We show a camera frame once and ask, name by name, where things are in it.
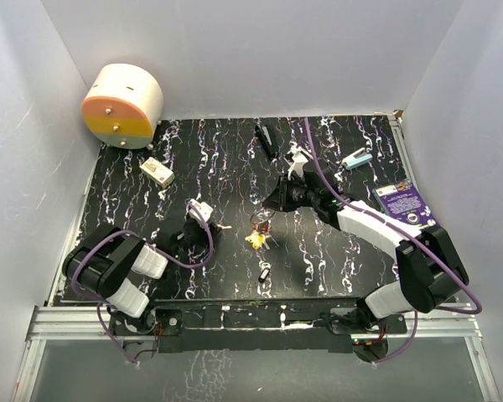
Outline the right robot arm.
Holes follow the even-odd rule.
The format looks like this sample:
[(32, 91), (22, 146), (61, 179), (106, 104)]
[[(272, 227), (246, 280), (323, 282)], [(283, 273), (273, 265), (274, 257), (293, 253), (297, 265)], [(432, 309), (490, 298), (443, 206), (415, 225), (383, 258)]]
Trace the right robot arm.
[(323, 223), (359, 237), (397, 263), (398, 280), (363, 296), (348, 316), (367, 332), (378, 331), (389, 316), (401, 312), (429, 313), (469, 284), (444, 228), (436, 224), (419, 229), (361, 200), (334, 195), (329, 178), (309, 162), (303, 166), (302, 177), (282, 174), (262, 207), (284, 213), (309, 207)]

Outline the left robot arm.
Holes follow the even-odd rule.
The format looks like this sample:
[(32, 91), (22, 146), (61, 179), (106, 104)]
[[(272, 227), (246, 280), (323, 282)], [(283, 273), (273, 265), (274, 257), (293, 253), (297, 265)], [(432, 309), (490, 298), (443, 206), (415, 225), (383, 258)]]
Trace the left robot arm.
[(72, 285), (108, 302), (127, 316), (135, 332), (146, 334), (156, 324), (156, 313), (148, 308), (149, 297), (133, 285), (134, 272), (158, 280), (170, 264), (201, 265), (200, 252), (208, 253), (221, 228), (209, 223), (202, 227), (189, 216), (183, 228), (149, 244), (111, 224), (99, 225), (65, 258), (62, 274)]

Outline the metal keyring with keys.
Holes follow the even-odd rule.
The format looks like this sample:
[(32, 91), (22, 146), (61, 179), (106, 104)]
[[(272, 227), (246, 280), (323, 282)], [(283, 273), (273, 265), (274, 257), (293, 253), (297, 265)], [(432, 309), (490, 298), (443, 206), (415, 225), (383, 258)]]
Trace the metal keyring with keys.
[(267, 242), (271, 238), (271, 222), (275, 213), (272, 209), (258, 209), (251, 215), (252, 232), (246, 237), (246, 241), (254, 250), (270, 249)]

